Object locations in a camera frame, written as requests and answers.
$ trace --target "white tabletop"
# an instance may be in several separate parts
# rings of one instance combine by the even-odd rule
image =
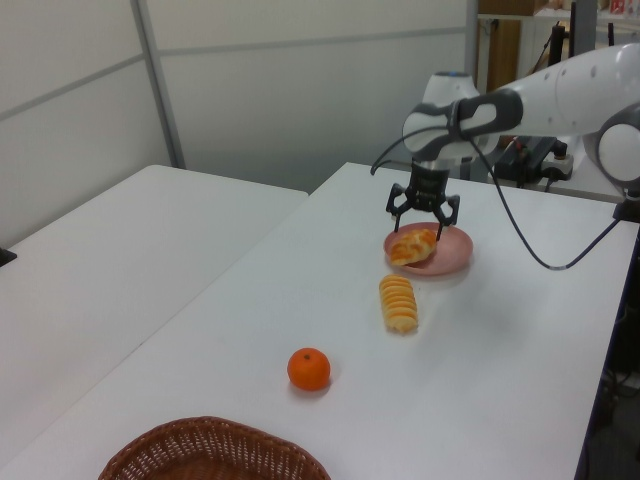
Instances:
[[[11,248],[0,466],[306,198],[152,166]]]
[[[526,253],[493,187],[450,180],[469,268],[412,277],[420,326],[383,326],[378,282],[392,183],[348,164],[9,463],[2,480],[97,478],[148,429],[214,415],[293,441],[334,479],[572,479],[637,225],[574,269]],[[540,255],[566,263],[613,205],[507,189]],[[403,224],[429,218],[410,212]],[[332,385],[301,395],[298,348],[323,350]]]

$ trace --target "brown wicker basket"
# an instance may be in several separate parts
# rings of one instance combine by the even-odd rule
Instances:
[[[124,447],[99,480],[330,480],[293,443],[216,417],[160,425]]]

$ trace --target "shelf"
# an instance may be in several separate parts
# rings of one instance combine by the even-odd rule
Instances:
[[[483,13],[478,15],[479,19],[497,19],[497,20],[560,20],[569,21],[571,12],[569,10],[554,10],[553,8],[543,8],[533,17],[522,15],[491,15]],[[625,18],[624,15],[612,14],[606,11],[598,12],[598,23],[615,23],[626,24],[632,26],[640,26],[640,17],[638,18]]]
[[[570,17],[571,12],[569,10],[554,10],[552,8],[543,8],[535,15],[535,18],[540,20],[569,21]],[[640,17],[626,18],[624,15],[612,14],[601,10],[598,12],[598,23],[626,23],[628,25],[640,25]]]

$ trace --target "bread roll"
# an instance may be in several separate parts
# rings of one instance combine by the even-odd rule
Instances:
[[[407,265],[426,260],[436,249],[436,234],[429,229],[411,230],[391,246],[391,265]]]
[[[411,282],[401,275],[380,281],[380,303],[384,323],[390,330],[408,333],[418,327],[418,308]]]

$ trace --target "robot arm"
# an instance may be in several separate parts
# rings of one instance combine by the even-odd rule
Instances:
[[[434,212],[441,227],[455,224],[459,198],[444,193],[448,172],[476,156],[469,140],[489,153],[498,134],[583,135],[587,153],[611,181],[640,189],[639,102],[640,44],[583,54],[487,95],[468,75],[434,75],[403,128],[413,162],[409,186],[394,185],[387,204],[396,230],[410,208]],[[407,201],[396,207],[402,194]],[[450,216],[442,212],[445,202]]]

